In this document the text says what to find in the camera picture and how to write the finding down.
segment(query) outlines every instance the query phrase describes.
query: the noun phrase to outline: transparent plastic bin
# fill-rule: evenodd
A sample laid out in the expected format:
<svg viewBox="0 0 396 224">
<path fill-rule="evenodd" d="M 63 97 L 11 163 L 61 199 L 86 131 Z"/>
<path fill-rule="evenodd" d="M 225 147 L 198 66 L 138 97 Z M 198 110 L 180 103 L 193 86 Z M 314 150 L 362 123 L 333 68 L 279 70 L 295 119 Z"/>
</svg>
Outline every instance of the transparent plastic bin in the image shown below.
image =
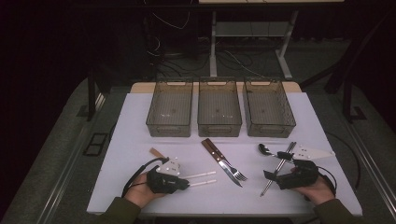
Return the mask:
<svg viewBox="0 0 396 224">
<path fill-rule="evenodd" d="M 244 105 L 248 136 L 287 138 L 296 126 L 278 78 L 245 77 Z"/>
<path fill-rule="evenodd" d="M 201 137 L 237 137 L 242 118 L 234 77 L 201 77 L 198 134 Z"/>
<path fill-rule="evenodd" d="M 146 124 L 152 137 L 190 137 L 192 78 L 159 78 Z"/>
</svg>

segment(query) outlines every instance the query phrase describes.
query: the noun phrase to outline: hand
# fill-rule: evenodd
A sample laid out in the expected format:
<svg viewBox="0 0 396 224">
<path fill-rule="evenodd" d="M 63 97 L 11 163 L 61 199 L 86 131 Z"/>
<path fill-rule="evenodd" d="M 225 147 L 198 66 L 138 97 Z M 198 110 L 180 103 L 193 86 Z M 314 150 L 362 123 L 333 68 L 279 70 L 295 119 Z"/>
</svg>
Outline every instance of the hand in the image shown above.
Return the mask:
<svg viewBox="0 0 396 224">
<path fill-rule="evenodd" d="M 124 198 L 131 203 L 136 204 L 140 208 L 143 208 L 152 200 L 165 196 L 165 194 L 162 193 L 153 193 L 149 186 L 146 184 L 146 181 L 147 173 L 139 175 L 132 184 L 136 186 L 130 187 Z"/>
<path fill-rule="evenodd" d="M 334 194 L 330 190 L 328 183 L 320 176 L 315 184 L 306 187 L 299 187 L 293 189 L 308 197 L 314 205 L 326 203 L 329 200 L 335 199 Z"/>
</svg>

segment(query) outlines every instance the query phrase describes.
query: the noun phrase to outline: fork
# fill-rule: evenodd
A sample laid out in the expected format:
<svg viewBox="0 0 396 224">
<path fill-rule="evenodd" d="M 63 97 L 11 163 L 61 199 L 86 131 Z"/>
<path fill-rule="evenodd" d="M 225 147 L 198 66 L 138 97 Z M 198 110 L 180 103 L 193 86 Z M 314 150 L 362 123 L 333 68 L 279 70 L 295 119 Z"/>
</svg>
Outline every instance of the fork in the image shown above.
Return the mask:
<svg viewBox="0 0 396 224">
<path fill-rule="evenodd" d="M 237 169 L 235 169 L 233 166 L 231 166 L 231 164 L 227 160 L 224 160 L 224 162 L 227 163 L 227 165 L 230 167 L 231 173 L 233 173 L 233 176 L 235 176 L 236 179 L 241 180 L 241 181 L 248 180 L 248 178 L 245 177 L 244 175 L 242 175 L 241 172 L 239 172 Z"/>
</svg>

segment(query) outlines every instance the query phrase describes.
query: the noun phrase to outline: sleeve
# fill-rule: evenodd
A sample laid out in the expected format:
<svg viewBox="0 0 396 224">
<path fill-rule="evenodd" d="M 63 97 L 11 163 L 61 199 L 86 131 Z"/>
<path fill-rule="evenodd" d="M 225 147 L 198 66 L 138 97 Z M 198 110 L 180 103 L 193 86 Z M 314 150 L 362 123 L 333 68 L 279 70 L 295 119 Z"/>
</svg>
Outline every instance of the sleeve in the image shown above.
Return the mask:
<svg viewBox="0 0 396 224">
<path fill-rule="evenodd" d="M 132 224 L 140 210 L 136 204 L 117 197 L 92 224 Z"/>
<path fill-rule="evenodd" d="M 354 217 L 338 199 L 322 203 L 314 211 L 323 224 L 368 224 L 363 219 Z"/>
</svg>

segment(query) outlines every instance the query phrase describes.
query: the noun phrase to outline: floor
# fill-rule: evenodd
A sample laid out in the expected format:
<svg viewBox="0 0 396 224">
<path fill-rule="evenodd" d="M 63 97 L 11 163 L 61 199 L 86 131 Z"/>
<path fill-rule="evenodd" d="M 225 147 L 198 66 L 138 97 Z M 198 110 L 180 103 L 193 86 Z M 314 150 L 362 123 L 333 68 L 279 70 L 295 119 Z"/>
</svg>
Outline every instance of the floor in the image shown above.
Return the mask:
<svg viewBox="0 0 396 224">
<path fill-rule="evenodd" d="M 217 44 L 218 76 L 281 77 L 273 51 L 278 45 L 276 40 L 241 41 L 242 46 L 226 39 Z M 291 42 L 285 57 L 292 80 L 301 83 L 328 68 L 340 59 L 348 44 L 344 40 Z M 167 55 L 167 59 L 158 65 L 158 76 L 208 76 L 207 57 L 206 48 L 202 48 L 197 59 Z M 395 211 L 389 210 L 395 201 L 391 190 L 396 189 L 392 172 L 396 168 L 392 160 L 396 158 L 395 133 L 358 88 L 353 90 L 352 104 L 358 106 L 367 119 L 348 123 L 341 114 L 342 92 L 327 94 L 323 90 L 326 81 L 327 77 L 303 91 L 307 92 L 346 177 L 356 190 L 363 216 L 372 223 L 396 223 Z M 3 224 L 89 223 L 95 219 L 95 215 L 86 213 L 86 208 L 123 99 L 130 88 L 114 87 L 111 93 L 98 97 L 97 112 L 89 122 L 85 117 L 87 81 L 76 88 L 8 209 Z M 82 152 L 94 133 L 107 134 L 103 151 L 98 157 L 84 156 Z M 359 157 L 360 170 L 354 155 Z M 366 160 L 367 155 L 373 159 L 374 165 Z M 310 218 L 293 217 L 292 222 L 303 223 Z"/>
</svg>

